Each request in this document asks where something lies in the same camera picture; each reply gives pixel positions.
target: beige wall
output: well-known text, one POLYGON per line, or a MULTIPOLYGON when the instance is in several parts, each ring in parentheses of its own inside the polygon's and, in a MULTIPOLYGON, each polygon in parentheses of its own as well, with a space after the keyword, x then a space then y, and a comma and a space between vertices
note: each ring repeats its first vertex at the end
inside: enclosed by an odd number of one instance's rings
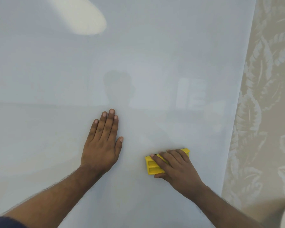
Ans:
POLYGON ((222 195, 269 227, 285 209, 285 0, 257 0, 222 195))

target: yellow eraser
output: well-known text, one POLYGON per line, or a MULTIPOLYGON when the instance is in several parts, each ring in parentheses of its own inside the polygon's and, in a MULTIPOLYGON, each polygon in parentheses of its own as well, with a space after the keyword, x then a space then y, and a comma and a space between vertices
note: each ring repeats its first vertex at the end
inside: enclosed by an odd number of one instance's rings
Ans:
MULTIPOLYGON (((183 152, 186 153, 186 155, 189 157, 189 152, 187 148, 181 149, 183 152)), ((162 160, 164 160, 165 163, 168 163, 165 159, 163 159, 159 154, 156 156, 160 157, 162 160)), ((148 174, 154 175, 154 174, 159 174, 159 173, 164 173, 163 169, 161 169, 155 161, 152 160, 150 156, 145 157, 146 159, 146 164, 147 164, 147 171, 148 174)))

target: dark blue sleeve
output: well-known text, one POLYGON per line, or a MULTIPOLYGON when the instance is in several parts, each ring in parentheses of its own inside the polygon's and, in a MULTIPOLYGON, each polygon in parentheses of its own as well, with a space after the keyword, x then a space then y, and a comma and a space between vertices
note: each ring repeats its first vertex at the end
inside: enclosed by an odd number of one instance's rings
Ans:
POLYGON ((12 218, 0 217, 0 228, 27 228, 27 227, 12 218))

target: skin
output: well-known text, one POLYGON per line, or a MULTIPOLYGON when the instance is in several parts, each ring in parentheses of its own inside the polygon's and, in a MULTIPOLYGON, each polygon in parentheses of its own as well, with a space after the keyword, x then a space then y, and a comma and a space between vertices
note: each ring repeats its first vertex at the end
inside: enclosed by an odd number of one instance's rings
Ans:
MULTIPOLYGON (((21 222, 27 228, 58 227, 83 195, 118 160, 123 137, 116 140, 117 130, 115 110, 110 109, 109 114, 103 112, 100 120, 94 120, 91 126, 79 168, 4 216, 21 222)), ((152 154, 152 159, 165 171, 155 175, 155 178, 168 181, 174 189, 193 201, 216 227, 262 227, 207 187, 182 150, 168 150, 160 155, 169 165, 152 154)))
POLYGON ((160 155, 168 161, 169 165, 158 156, 151 154, 151 158, 165 171, 154 177, 166 180, 179 193, 194 202, 215 227, 262 227, 207 187, 185 152, 180 149, 167 150, 167 152, 160 152, 160 155))

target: hand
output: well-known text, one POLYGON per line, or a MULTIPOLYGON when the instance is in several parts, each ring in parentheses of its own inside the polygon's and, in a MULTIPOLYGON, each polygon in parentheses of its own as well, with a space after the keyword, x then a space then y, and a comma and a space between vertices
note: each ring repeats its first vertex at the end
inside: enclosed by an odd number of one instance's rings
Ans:
POLYGON ((80 166, 90 167, 97 175, 108 172, 118 160, 123 137, 118 138, 118 116, 115 110, 103 112, 100 120, 94 120, 81 157, 80 166))
POLYGON ((203 191, 206 187, 189 160, 189 157, 180 149, 167 150, 160 152, 168 163, 165 163, 160 157, 151 154, 151 158, 162 168, 165 173, 156 174, 155 178, 166 180, 171 186, 190 200, 203 191))

